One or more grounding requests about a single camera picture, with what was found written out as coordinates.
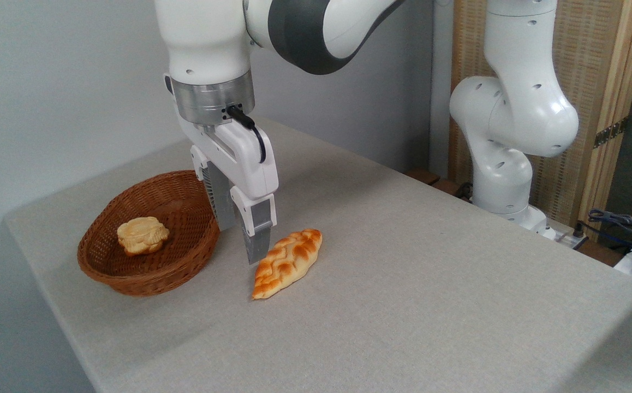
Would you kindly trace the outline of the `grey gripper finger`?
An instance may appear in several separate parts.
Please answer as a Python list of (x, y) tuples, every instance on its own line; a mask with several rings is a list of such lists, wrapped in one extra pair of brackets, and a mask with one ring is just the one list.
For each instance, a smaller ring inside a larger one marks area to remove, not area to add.
[(232, 187), (230, 195), (236, 221), (243, 229), (248, 262), (254, 264), (266, 257), (271, 249), (271, 227), (277, 223), (274, 195), (252, 200), (238, 187)]
[(190, 153), (196, 176), (199, 181), (204, 183), (219, 229), (224, 231), (233, 227), (235, 216), (230, 197), (231, 184), (229, 179), (196, 145), (192, 145)]

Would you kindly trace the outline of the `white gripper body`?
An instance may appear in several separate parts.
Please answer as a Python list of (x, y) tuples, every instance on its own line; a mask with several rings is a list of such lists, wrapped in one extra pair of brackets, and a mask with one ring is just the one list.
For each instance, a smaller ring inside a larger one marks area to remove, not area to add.
[(213, 127), (201, 126), (178, 115), (184, 134), (201, 152), (201, 162), (214, 164), (249, 199), (257, 200), (278, 189), (278, 172), (271, 142), (259, 131), (261, 144), (253, 130), (235, 120)]

